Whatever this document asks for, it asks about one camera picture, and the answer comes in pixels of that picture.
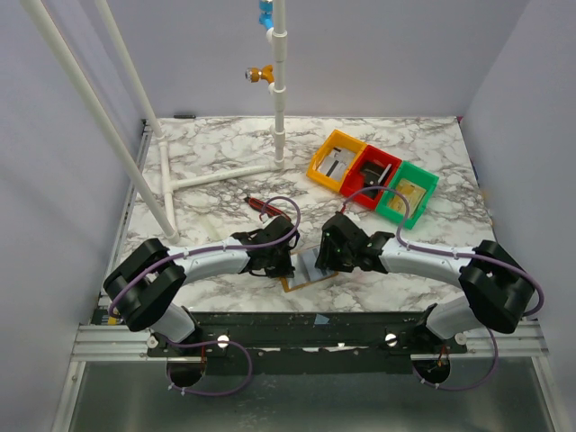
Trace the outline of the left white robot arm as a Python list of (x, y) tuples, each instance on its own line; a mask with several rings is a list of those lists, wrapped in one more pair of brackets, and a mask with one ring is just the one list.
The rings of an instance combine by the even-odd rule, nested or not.
[(171, 249), (150, 238), (104, 280), (109, 312), (132, 332), (150, 329), (175, 343), (193, 343), (196, 321), (174, 303), (178, 291), (217, 275), (292, 276), (291, 252), (299, 237), (294, 225), (278, 216), (262, 229), (237, 232), (203, 247)]

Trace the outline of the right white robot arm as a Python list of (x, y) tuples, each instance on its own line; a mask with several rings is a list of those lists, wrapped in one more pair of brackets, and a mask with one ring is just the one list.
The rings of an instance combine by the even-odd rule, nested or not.
[(403, 240), (399, 233), (369, 236), (341, 212), (322, 226), (315, 266), (346, 273), (359, 268), (416, 275), (461, 289), (453, 300), (429, 306), (417, 325), (423, 337), (439, 340), (481, 327), (512, 334), (536, 292), (524, 269), (495, 241), (434, 248)]

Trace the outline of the mustard yellow card holder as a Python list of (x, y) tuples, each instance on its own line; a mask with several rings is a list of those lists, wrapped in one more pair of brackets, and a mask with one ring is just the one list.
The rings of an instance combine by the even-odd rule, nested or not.
[(338, 275), (336, 271), (317, 268), (316, 261), (319, 256), (320, 246), (309, 247), (291, 254), (293, 276), (280, 278), (285, 293), (299, 290), (307, 285)]

